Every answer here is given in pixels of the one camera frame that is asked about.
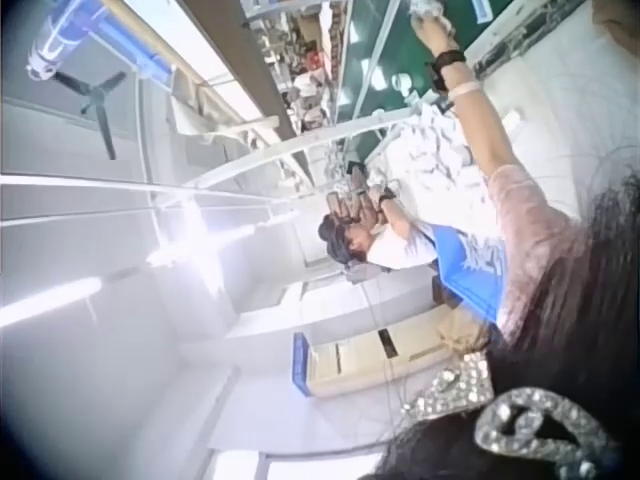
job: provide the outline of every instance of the woman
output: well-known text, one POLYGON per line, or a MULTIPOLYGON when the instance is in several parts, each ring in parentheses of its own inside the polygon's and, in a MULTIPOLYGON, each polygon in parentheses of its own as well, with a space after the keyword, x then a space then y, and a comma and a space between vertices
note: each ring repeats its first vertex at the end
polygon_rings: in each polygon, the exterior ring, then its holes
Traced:
MULTIPOLYGON (((413 24, 435 57, 458 49, 436 20, 413 24)), ((498 325, 507 344, 441 373, 409 409, 416 423, 366 478, 634 478, 640 179, 632 174, 620 191, 602 194, 588 228, 572 224, 519 165, 471 70, 449 57, 441 76, 505 239, 498 325)))

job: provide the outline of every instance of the white cloth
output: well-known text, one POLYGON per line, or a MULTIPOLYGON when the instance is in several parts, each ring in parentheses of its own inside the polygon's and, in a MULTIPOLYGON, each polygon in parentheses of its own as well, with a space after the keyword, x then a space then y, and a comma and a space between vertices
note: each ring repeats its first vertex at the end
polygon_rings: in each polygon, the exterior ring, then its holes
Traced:
POLYGON ((324 83, 324 75, 321 69, 298 75, 293 80, 293 86, 300 90, 300 96, 315 97, 319 93, 317 82, 324 83))
POLYGON ((367 252, 367 262, 393 270, 429 264, 438 254, 425 235, 433 238, 431 227, 417 220, 412 222, 409 240, 404 240, 390 225, 385 225, 367 252))

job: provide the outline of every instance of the hair accessory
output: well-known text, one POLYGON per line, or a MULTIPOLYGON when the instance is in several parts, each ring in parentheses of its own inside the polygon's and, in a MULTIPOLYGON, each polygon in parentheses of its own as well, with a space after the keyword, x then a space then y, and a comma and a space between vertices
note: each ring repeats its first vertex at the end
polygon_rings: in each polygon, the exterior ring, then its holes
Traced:
POLYGON ((600 423, 565 397, 525 387, 494 399, 485 352, 466 354, 442 370, 403 410, 421 421, 483 406, 474 433, 480 448, 496 455, 551 462, 560 480, 596 478, 617 458, 616 445, 600 423), (536 436, 547 418, 566 428, 576 442, 536 436), (505 433, 511 425, 514 433, 505 433))
POLYGON ((493 386, 483 352, 468 353, 445 368, 413 405, 405 406, 417 420, 433 420, 473 410, 493 400, 493 386))
POLYGON ((496 398, 478 418, 474 438, 478 446, 498 455, 555 463, 562 480, 595 478, 602 461, 616 450, 600 423, 584 409, 539 388, 518 388, 496 398), (572 433, 577 445, 536 437, 546 417, 572 433), (514 434, 505 434, 514 419, 514 434))
POLYGON ((456 98, 461 97, 462 95, 476 92, 478 90, 482 90, 482 85, 480 85, 480 83, 475 80, 472 82, 463 83, 462 85, 458 85, 456 88, 449 91, 449 100, 453 102, 456 98))

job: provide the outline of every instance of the window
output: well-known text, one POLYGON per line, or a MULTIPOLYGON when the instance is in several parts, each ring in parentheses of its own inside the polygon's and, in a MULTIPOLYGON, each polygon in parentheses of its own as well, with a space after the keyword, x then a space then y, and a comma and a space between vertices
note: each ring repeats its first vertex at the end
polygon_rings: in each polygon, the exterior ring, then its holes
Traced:
POLYGON ((331 460, 272 461, 267 480, 354 480, 373 472, 380 456, 375 453, 331 460))
POLYGON ((254 480, 260 454, 243 450, 220 452, 211 480, 254 480))

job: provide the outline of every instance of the pipe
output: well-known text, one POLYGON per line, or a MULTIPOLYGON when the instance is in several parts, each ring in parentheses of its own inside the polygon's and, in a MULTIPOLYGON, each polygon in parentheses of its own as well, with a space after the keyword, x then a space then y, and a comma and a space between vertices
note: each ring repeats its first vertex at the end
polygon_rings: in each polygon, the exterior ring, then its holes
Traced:
POLYGON ((110 190, 128 190, 131 192, 158 192, 175 195, 178 197, 191 197, 204 195, 207 197, 238 198, 243 200, 268 200, 280 203, 283 199, 264 197, 261 195, 248 195, 244 193, 218 192, 206 188, 182 187, 172 185, 160 185, 157 183, 126 182, 115 180, 94 180, 78 177, 57 177, 47 175, 18 175, 0 174, 0 185, 33 185, 48 187, 92 187, 106 188, 110 190))

